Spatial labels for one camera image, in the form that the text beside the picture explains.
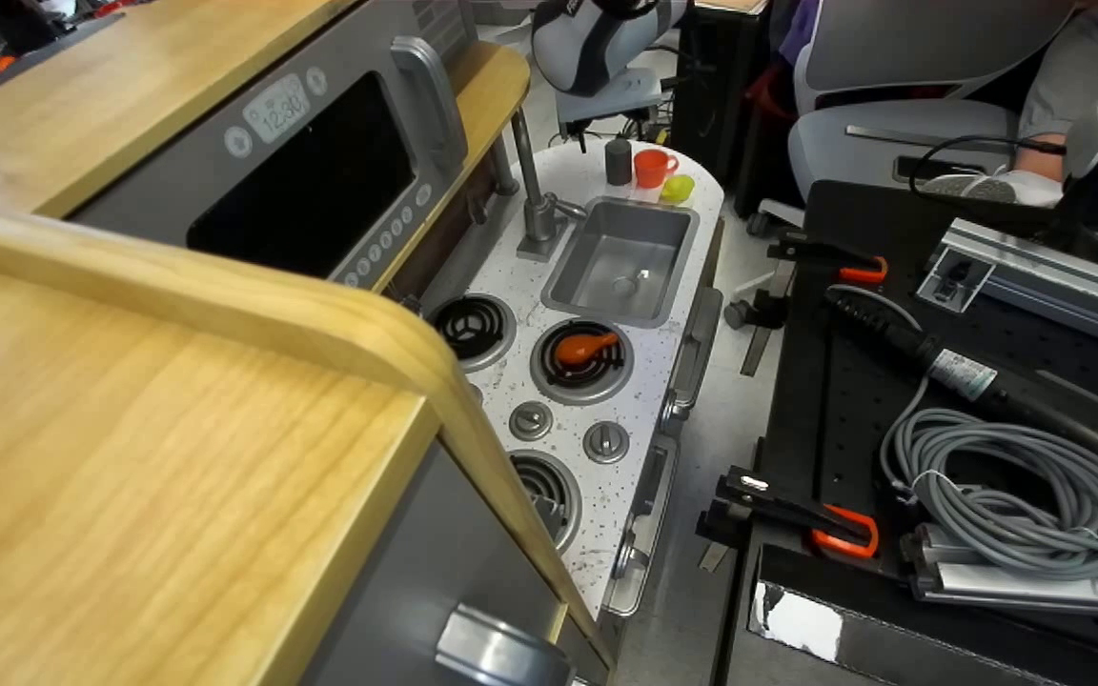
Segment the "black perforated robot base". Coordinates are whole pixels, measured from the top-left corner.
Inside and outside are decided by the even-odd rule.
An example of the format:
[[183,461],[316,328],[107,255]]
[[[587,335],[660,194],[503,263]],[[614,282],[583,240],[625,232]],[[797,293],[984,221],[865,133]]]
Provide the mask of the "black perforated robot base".
[[728,675],[747,686],[1098,686],[1098,259],[1048,210],[820,183],[763,457],[873,515],[881,553],[751,522]]

